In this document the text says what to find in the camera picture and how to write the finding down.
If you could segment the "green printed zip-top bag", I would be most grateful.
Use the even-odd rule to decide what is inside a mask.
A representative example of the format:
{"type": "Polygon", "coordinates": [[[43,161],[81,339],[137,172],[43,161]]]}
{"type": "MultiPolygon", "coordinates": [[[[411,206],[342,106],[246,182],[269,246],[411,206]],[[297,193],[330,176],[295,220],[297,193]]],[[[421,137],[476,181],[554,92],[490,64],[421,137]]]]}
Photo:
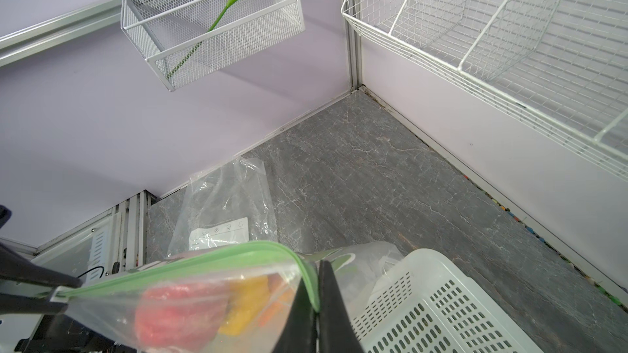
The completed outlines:
{"type": "Polygon", "coordinates": [[[347,325],[376,283],[402,260],[374,242],[319,253],[254,241],[191,251],[55,299],[67,315],[142,352],[269,352],[321,315],[347,325]]]}

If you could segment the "pink peach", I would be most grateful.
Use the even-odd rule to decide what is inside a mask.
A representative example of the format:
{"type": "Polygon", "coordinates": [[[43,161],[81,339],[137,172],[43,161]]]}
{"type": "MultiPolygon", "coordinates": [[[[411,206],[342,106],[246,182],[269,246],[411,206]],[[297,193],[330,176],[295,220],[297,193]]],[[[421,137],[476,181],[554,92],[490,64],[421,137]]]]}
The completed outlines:
{"type": "Polygon", "coordinates": [[[227,283],[196,282],[147,289],[137,304],[134,331],[140,347],[198,352],[225,320],[227,283]]]}

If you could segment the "yellow peach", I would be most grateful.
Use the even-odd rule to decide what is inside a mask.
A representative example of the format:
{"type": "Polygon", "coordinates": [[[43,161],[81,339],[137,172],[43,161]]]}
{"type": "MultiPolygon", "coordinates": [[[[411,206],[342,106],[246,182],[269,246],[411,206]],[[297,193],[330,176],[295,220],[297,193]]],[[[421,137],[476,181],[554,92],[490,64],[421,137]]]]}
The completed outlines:
{"type": "Polygon", "coordinates": [[[266,307],[270,298],[267,276],[236,279],[229,283],[227,315],[218,333],[229,337],[241,335],[266,307]]]}

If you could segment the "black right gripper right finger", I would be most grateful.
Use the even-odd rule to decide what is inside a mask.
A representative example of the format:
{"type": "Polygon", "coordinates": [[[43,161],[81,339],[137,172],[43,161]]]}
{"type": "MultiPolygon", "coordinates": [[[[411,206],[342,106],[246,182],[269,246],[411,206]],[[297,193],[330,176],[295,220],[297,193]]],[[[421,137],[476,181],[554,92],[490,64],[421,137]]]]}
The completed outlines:
{"type": "Polygon", "coordinates": [[[321,353],[363,353],[353,332],[342,294],[329,261],[319,266],[319,351],[321,353]]]}

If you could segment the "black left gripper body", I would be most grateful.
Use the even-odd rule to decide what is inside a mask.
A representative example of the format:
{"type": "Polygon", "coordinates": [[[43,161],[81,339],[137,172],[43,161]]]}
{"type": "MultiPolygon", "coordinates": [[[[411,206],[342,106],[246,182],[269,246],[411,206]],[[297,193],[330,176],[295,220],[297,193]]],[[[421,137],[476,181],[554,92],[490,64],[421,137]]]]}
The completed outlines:
{"type": "MultiPolygon", "coordinates": [[[[126,256],[126,213],[118,206],[65,232],[54,240],[33,247],[15,240],[2,238],[1,243],[51,271],[81,279],[85,283],[94,230],[111,228],[111,257],[105,276],[122,270],[126,256]]],[[[132,352],[94,332],[67,315],[3,315],[1,317],[2,352],[132,352]]]]}

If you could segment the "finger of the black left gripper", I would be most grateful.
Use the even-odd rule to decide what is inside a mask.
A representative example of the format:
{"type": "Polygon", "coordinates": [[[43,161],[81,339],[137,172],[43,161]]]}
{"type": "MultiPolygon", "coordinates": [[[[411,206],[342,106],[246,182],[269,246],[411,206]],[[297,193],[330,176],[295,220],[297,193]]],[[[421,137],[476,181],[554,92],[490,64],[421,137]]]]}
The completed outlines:
{"type": "Polygon", "coordinates": [[[35,297],[1,294],[0,311],[2,315],[59,315],[68,305],[63,302],[50,302],[35,297]]]}
{"type": "Polygon", "coordinates": [[[78,289],[83,285],[81,279],[37,266],[4,244],[1,244],[1,279],[50,288],[78,289]]]}

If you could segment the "clear bag with blue zipper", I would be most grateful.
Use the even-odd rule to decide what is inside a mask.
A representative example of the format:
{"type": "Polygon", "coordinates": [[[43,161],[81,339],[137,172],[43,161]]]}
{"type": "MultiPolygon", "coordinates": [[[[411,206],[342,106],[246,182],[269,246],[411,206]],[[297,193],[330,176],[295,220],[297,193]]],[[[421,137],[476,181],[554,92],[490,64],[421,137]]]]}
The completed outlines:
{"type": "Polygon", "coordinates": [[[238,157],[191,177],[169,256],[258,240],[278,241],[263,160],[238,157]]]}

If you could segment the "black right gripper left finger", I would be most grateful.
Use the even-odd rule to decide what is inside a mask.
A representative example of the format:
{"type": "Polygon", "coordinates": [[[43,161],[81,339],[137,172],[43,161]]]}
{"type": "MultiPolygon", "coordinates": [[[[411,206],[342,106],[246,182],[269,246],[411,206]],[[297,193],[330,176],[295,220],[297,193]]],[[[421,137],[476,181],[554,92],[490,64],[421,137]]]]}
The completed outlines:
{"type": "Polygon", "coordinates": [[[317,315],[307,294],[297,295],[273,353],[314,353],[317,348],[317,315]]]}

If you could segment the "orange peach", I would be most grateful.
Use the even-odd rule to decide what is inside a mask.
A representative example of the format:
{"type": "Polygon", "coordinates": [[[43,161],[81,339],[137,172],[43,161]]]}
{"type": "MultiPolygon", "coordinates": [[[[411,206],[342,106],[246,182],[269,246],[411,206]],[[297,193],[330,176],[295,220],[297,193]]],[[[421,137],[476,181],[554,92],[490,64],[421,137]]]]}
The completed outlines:
{"type": "Polygon", "coordinates": [[[268,288],[270,299],[268,305],[258,317],[258,324],[260,326],[265,326],[271,320],[278,317],[278,314],[284,309],[289,309],[294,301],[295,293],[293,287],[278,274],[274,274],[268,278],[268,288]]]}

